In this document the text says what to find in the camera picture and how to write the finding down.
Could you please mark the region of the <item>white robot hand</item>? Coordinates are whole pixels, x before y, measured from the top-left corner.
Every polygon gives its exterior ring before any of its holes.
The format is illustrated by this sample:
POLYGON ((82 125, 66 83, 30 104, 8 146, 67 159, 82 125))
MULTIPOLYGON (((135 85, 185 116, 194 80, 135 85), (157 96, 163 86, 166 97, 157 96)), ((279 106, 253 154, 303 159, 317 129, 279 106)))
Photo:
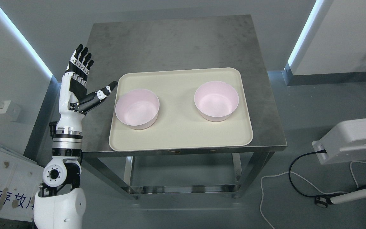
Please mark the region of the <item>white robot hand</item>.
POLYGON ((106 87, 87 94, 88 75, 94 63, 91 58, 88 48, 80 44, 68 61, 61 81, 57 130, 82 132, 84 114, 103 103, 118 85, 117 81, 113 81, 106 87), (70 110, 71 103, 76 103, 76 111, 70 110))

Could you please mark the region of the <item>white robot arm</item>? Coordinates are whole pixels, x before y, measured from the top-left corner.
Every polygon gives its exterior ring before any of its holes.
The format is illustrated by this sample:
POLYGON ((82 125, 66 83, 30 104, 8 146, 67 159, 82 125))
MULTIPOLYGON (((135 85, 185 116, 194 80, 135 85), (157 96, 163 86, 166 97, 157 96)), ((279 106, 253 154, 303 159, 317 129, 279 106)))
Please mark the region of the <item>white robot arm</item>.
POLYGON ((49 124, 53 140, 52 159, 42 172, 42 183, 34 197, 33 222, 37 229, 81 229, 86 197, 80 187, 83 159, 82 120, 103 103, 118 85, 113 81, 87 93, 93 66, 84 45, 72 53, 62 76, 58 110, 60 119, 49 124))

